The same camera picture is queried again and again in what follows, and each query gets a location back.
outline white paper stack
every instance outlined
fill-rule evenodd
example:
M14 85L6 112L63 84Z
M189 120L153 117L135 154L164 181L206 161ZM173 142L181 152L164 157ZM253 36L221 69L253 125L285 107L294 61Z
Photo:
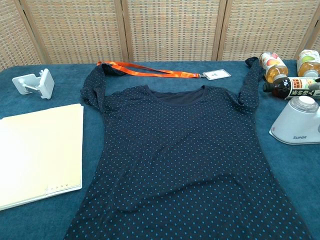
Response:
M80 104L0 120L0 210L82 188Z

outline teal cloth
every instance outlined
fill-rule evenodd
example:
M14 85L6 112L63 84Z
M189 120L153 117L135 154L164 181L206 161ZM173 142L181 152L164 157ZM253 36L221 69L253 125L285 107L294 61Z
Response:
M289 68L289 76L296 76L296 63L284 61ZM106 94L126 88L148 85L158 92L181 92L200 88L202 85L224 87L238 93L249 71L244 61L187 61L187 62L144 62L144 66L202 73L225 69L232 77L209 81L206 78L158 78L121 76L106 79ZM0 73L0 119L3 117L40 111L48 108L75 103L84 105L83 150L81 190L50 197L40 201L0 211L1 239L63 239L91 183L103 147L103 118L94 108L80 98L80 89L94 64L54 64L15 66ZM34 73L48 68L55 81L52 98L42 99L38 94L21 95L12 83L12 78ZM278 99L262 91L260 82L259 106L256 112L256 130L261 148L271 169L292 200L297 212L303 217L309 230L320 240L320 157L319 144L287 145L269 135L269 129L287 100Z

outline woven screen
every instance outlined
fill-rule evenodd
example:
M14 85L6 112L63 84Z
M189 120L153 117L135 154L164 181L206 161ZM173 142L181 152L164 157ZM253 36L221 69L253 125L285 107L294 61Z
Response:
M53 64L122 60L114 0L26 0Z
M319 0L233 0L222 60L245 60L264 51L292 59Z
M126 1L133 61L211 60L219 0Z
M0 26L0 71L41 63L13 0L0 1Z

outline wicker room divider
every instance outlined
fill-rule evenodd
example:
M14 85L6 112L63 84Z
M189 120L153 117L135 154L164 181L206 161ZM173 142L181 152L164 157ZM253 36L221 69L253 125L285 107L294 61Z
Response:
M226 0L122 0L131 61L215 60Z
M218 60L244 60L263 51L293 59L320 15L320 0L228 0Z
M128 60L121 1L21 0L53 64Z
M2 0L13 65L293 59L320 50L320 0Z
M23 11L13 0L1 0L0 26L0 71L14 65L44 61Z

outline bottle label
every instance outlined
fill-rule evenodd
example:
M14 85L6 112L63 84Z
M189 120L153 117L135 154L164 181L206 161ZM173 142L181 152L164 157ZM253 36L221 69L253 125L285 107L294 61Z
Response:
M260 56L260 65L265 69L265 75L273 66L286 66L275 52L264 52Z
M298 69L298 72L301 68L301 65L306 62L312 62L312 63L318 63L320 64L320 55L315 50L308 50L305 49L300 52L298 59L296 60L296 67Z
M291 82L291 91L285 99L290 99L299 96L309 96L312 98L320 98L319 83L316 78L309 77L289 77Z

